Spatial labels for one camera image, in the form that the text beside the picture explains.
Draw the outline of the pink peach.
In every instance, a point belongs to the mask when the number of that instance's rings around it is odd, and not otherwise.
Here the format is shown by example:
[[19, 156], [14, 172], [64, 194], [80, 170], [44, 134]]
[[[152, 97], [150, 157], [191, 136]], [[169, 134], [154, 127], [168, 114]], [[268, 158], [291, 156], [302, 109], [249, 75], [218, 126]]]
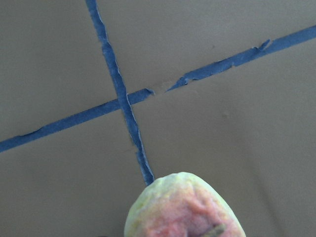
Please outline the pink peach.
[[226, 201], [203, 179], [173, 173], [156, 179], [131, 206], [126, 237], [243, 237]]

